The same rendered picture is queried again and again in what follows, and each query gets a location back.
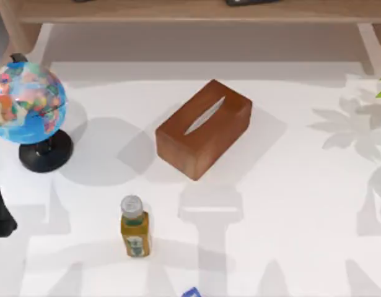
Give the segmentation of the brown wooden tissue box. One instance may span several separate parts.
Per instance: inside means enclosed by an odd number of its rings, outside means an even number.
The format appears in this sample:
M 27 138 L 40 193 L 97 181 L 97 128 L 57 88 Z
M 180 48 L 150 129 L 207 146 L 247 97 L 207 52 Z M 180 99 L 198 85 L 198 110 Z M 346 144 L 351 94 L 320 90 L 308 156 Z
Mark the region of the brown wooden tissue box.
M 158 156 L 197 181 L 248 129 L 252 101 L 210 80 L 155 130 Z

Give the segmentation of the yellow bottle with grey cap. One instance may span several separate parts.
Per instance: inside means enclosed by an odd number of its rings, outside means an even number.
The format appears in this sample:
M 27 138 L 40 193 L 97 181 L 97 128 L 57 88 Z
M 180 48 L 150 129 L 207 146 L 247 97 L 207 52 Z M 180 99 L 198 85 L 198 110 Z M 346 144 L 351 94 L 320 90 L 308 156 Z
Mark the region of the yellow bottle with grey cap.
M 121 235 L 127 255 L 135 258 L 147 257 L 151 253 L 149 214 L 142 200 L 136 195 L 125 196 L 121 207 Z

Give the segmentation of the pale wooden shelf unit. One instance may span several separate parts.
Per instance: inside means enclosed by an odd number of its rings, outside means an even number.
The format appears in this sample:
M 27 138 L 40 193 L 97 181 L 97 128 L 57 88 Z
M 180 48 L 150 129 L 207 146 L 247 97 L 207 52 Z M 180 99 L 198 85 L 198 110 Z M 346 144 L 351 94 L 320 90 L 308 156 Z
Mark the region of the pale wooden shelf unit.
M 371 69 L 361 28 L 381 54 L 381 0 L 0 0 L 8 52 L 44 62 L 335 62 Z

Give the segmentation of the black object on shelf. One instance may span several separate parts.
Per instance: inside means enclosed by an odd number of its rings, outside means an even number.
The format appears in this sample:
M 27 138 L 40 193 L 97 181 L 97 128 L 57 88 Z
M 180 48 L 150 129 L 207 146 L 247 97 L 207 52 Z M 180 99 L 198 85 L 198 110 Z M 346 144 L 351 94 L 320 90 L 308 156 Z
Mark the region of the black object on shelf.
M 273 2 L 278 2 L 280 0 L 225 0 L 228 6 L 250 6 L 250 5 L 262 5 L 269 4 Z

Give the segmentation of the blue globe on black stand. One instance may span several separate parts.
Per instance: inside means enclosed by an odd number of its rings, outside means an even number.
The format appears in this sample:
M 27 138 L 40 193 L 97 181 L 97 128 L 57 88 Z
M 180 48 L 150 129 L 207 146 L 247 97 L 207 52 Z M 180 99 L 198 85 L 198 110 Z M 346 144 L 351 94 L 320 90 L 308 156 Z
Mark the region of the blue globe on black stand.
M 71 157 L 73 141 L 62 130 L 68 99 L 54 73 L 14 53 L 0 67 L 0 137 L 19 145 L 21 164 L 49 173 Z

